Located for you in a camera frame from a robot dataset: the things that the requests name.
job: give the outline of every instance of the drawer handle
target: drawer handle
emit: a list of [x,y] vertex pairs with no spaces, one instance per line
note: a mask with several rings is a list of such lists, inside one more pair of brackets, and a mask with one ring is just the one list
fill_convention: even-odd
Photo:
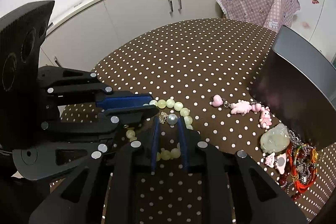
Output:
[[178,10],[181,11],[182,10],[182,1],[178,0],[178,4],[180,5],[180,8]]
[[54,61],[55,61],[56,65],[57,65],[58,67],[63,68],[63,67],[61,66],[61,64],[59,63],[59,61],[58,61],[58,59],[57,59],[56,56],[54,56]]
[[170,13],[174,12],[173,10],[173,2],[171,0],[168,0],[169,5],[170,5]]

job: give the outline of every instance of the gray pearl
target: gray pearl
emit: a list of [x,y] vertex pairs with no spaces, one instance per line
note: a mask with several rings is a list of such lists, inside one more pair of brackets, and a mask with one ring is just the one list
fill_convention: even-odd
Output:
[[168,117],[167,117],[167,123],[170,124],[171,126],[173,126],[174,124],[177,123],[177,120],[179,118],[176,116],[176,114],[172,113],[172,114],[169,114]]

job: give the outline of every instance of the silver screw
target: silver screw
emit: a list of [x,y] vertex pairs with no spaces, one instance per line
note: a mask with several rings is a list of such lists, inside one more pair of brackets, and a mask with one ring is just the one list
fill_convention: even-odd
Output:
[[100,152],[105,153],[105,152],[107,151],[107,145],[104,144],[104,143],[101,143],[100,145],[98,145],[98,150],[99,150]]
[[247,157],[247,153],[244,150],[239,150],[239,151],[237,151],[237,156],[239,158],[246,158]]
[[42,123],[41,123],[41,128],[42,128],[43,130],[46,130],[48,127],[49,127],[48,122],[42,122]]
[[131,142],[131,146],[134,147],[134,148],[138,148],[140,145],[141,145],[141,142],[139,142],[139,141]]
[[118,123],[119,122],[119,118],[117,116],[112,116],[111,117],[111,122],[112,123]]
[[200,142],[197,143],[197,146],[199,148],[206,148],[206,147],[208,147],[208,144],[206,142],[200,141]]
[[99,151],[92,152],[91,154],[91,158],[93,159],[99,159],[100,157],[101,157],[101,152]]

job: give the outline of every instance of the light green bead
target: light green bead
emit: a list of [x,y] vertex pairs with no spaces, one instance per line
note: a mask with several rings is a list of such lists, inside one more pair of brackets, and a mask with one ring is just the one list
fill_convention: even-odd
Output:
[[174,105],[175,105],[175,101],[173,99],[168,99],[166,101],[166,105],[167,105],[168,108],[173,108]]
[[135,137],[135,131],[134,131],[134,130],[131,130],[131,129],[127,130],[127,131],[126,131],[126,137],[127,137],[128,139],[130,139],[130,138],[132,138],[132,137]]
[[193,123],[193,119],[190,116],[185,116],[184,117],[184,122],[185,122],[186,125],[192,124]]
[[182,108],[183,108],[183,104],[182,104],[181,102],[176,102],[176,103],[174,104],[174,109],[175,109],[176,111],[181,111]]
[[149,104],[158,106],[157,100],[152,100],[152,101],[149,102]]
[[183,117],[188,116],[189,114],[190,114],[190,110],[187,109],[186,107],[182,108],[180,111],[180,115]]
[[159,108],[165,108],[166,107],[166,101],[165,100],[159,100],[158,103],[157,103],[157,106]]
[[170,151],[169,150],[163,150],[161,152],[161,158],[163,160],[170,160]]
[[179,158],[181,155],[181,151],[178,148],[173,148],[170,152],[170,157],[173,159]]

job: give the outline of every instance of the table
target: table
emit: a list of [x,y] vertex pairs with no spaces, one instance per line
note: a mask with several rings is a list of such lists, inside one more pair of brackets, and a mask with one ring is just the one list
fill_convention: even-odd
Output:
[[[252,100],[249,87],[262,69],[275,37],[271,30],[235,20],[177,22],[131,40],[92,71],[114,90],[151,93],[157,100],[174,98],[182,102],[190,109],[194,130],[203,140],[228,153],[245,150],[277,181],[278,171],[263,164],[259,138],[265,130],[258,124],[259,114],[230,115],[229,109],[209,104],[215,94],[230,103]],[[67,106],[61,119],[94,122],[100,111],[93,103]],[[141,130],[150,127],[151,122],[145,121]],[[279,122],[273,115],[273,125]],[[161,132],[160,148],[175,148],[176,127],[165,123]],[[114,141],[113,149],[126,144],[125,132]],[[319,164],[315,184],[295,202],[307,221],[317,215],[335,188],[335,147],[332,144],[322,150],[325,158]],[[201,224],[201,187],[200,174],[184,173],[180,158],[160,160],[155,173],[136,177],[135,223]],[[232,221],[236,221],[234,212]]]

